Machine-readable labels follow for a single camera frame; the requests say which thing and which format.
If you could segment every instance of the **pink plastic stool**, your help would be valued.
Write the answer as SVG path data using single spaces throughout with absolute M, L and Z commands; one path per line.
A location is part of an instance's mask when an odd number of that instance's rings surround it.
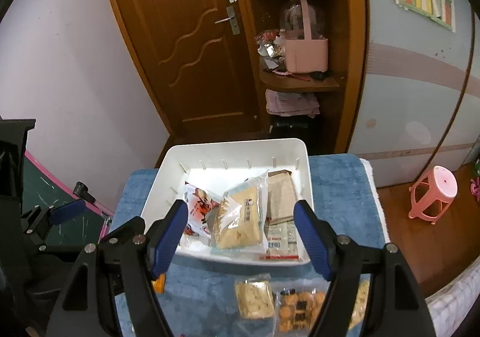
M 415 190 L 421 184 L 428 186 L 428 191 L 417 202 Z M 431 224 L 434 225 L 455 199 L 458 191 L 457 180 L 455 180 L 455 176 L 447 168 L 435 165 L 428 172 L 424 173 L 418 181 L 409 188 L 409 191 L 411 191 L 410 202 L 412 204 L 409 217 L 412 219 L 419 217 L 425 221 L 430 221 Z M 428 207 L 437 201 L 440 203 L 440 212 L 437 216 L 423 214 Z

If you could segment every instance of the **blue towel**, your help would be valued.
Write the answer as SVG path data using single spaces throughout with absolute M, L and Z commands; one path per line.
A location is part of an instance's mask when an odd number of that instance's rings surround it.
M 309 157 L 315 214 L 330 223 L 337 234 L 347 234 L 360 245 L 381 248 L 382 225 L 365 168 L 350 154 Z M 133 172 L 123 190 L 111 230 L 140 215 L 157 169 Z M 319 277 L 311 264 L 299 267 L 257 267 L 212 263 L 174 256 L 166 273 L 165 293 L 158 300 L 174 336 L 266 337 L 271 319 L 240 319 L 234 282 L 245 276 L 269 272 L 272 280 Z M 124 294 L 116 298 L 123 335 L 134 336 Z M 359 326 L 349 336 L 359 334 Z

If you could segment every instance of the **folded pink cloth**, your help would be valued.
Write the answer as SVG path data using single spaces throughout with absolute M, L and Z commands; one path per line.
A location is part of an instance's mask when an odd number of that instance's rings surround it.
M 311 118 L 320 114 L 317 98 L 313 93 L 284 93 L 267 89 L 267 112 L 272 115 L 308 115 Z

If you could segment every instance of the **screw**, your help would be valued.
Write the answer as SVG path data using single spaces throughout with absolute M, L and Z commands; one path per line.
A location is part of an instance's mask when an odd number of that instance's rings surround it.
M 388 243 L 385 248 L 389 253 L 397 253 L 398 247 L 394 243 Z
M 348 245 L 350 243 L 350 237 L 344 234 L 337 236 L 337 241 L 341 245 Z
M 95 246 L 94 243 L 88 243 L 87 245 L 85 245 L 85 247 L 83 249 L 87 253 L 93 253 L 96 248 L 97 248 L 97 246 Z
M 146 238 L 143 234 L 137 234 L 133 237 L 132 241 L 135 245 L 142 245 L 145 242 Z

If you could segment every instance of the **chalkboard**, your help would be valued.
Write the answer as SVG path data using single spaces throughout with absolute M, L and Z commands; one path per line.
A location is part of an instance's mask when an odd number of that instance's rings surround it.
M 23 212 L 39 205 L 41 209 L 73 202 L 75 199 L 46 177 L 27 157 L 23 163 Z M 83 245 L 97 243 L 104 218 L 87 209 L 81 215 L 53 226 L 47 245 Z

